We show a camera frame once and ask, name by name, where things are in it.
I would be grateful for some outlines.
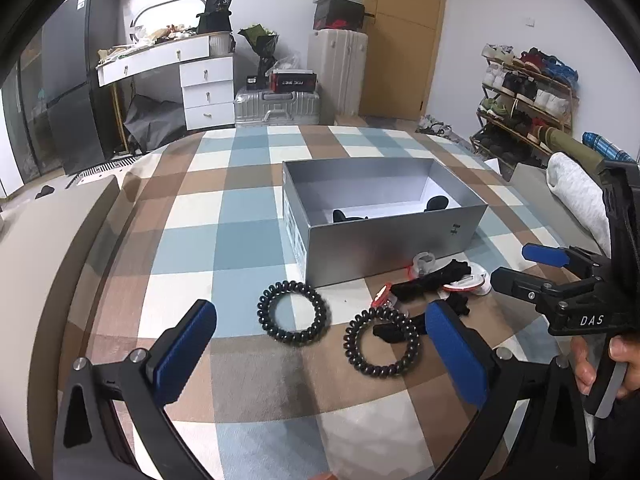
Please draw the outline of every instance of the silver suitcase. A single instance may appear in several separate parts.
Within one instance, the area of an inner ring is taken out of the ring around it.
[[[287,92],[242,88],[234,102],[236,126],[283,126],[318,124],[320,97],[317,92]]]
[[[336,115],[358,114],[368,41],[361,32],[330,28],[309,36],[306,67],[318,75],[320,124],[334,124]]]

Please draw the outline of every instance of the refrigerator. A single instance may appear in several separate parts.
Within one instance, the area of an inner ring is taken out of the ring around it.
[[[110,160],[122,142],[98,50],[118,44],[120,0],[67,0],[42,27],[42,86],[66,174]]]

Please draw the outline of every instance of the white suitcase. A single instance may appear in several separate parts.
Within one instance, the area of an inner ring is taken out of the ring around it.
[[[368,40],[361,32],[330,28],[309,36],[306,67],[318,75],[320,124],[358,114]]]

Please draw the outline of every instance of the screw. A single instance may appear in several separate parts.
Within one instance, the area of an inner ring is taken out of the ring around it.
[[[79,357],[74,361],[74,370],[82,370],[86,366],[86,357]]]
[[[498,348],[495,349],[495,354],[501,361],[508,361],[513,357],[513,353],[511,352],[511,350],[504,346],[498,346]]]
[[[139,363],[146,357],[146,350],[144,348],[136,348],[131,354],[129,354],[129,359],[131,359],[132,363]]]
[[[566,355],[557,355],[556,364],[560,368],[567,368],[569,366],[569,359],[566,358]]]

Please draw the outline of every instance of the black scrunchie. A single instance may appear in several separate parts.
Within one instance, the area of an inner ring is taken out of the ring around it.
[[[404,333],[407,346],[404,355],[395,363],[386,366],[374,366],[364,359],[358,350],[358,334],[370,321],[374,319],[385,319],[396,325]],[[385,378],[404,373],[414,362],[420,349],[420,336],[413,322],[402,312],[389,307],[371,307],[356,314],[355,319],[349,322],[344,336],[344,354],[349,359],[350,364],[357,371],[373,377]]]
[[[269,313],[271,305],[275,303],[277,297],[290,292],[302,294],[314,306],[316,317],[306,330],[289,332],[279,328],[274,320],[271,319],[271,314]],[[262,296],[258,300],[258,322],[262,325],[262,329],[276,341],[287,344],[307,343],[318,338],[322,332],[326,323],[326,305],[322,296],[306,283],[288,282],[286,280],[284,282],[276,282],[274,285],[269,285],[269,288],[262,292]]]

